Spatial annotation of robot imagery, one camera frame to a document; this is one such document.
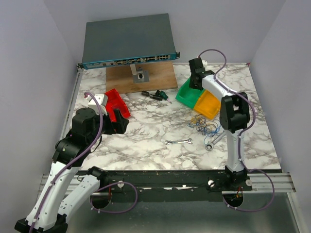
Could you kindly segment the red plastic bin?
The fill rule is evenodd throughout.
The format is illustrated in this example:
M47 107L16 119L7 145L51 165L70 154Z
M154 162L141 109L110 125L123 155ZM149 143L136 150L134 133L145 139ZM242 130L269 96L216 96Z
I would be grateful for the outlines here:
M124 118L129 118L131 116L126 103L116 89L111 89L110 91L105 92L105 95L108 97L105 108L112 122L117 122L114 109L119 109Z

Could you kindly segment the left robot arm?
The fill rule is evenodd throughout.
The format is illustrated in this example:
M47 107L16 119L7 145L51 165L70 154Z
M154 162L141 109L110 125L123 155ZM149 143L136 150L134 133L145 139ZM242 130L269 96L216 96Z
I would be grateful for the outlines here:
M32 211L15 224L20 233L64 233L71 215L94 191L107 188L105 172L93 167L86 178L68 196L65 195L91 148L103 134L124 134L129 123L119 109L99 114L91 108L79 109L65 138L55 145L48 180Z

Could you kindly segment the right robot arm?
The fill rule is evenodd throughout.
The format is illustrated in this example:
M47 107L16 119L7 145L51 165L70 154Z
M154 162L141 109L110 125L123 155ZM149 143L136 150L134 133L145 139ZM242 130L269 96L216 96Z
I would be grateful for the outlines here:
M244 131L250 121L247 94L236 92L216 78L212 71L206 71L201 58L189 60L189 87L209 91L221 102L220 124L227 138L227 162L224 186L235 190L247 176L242 148Z

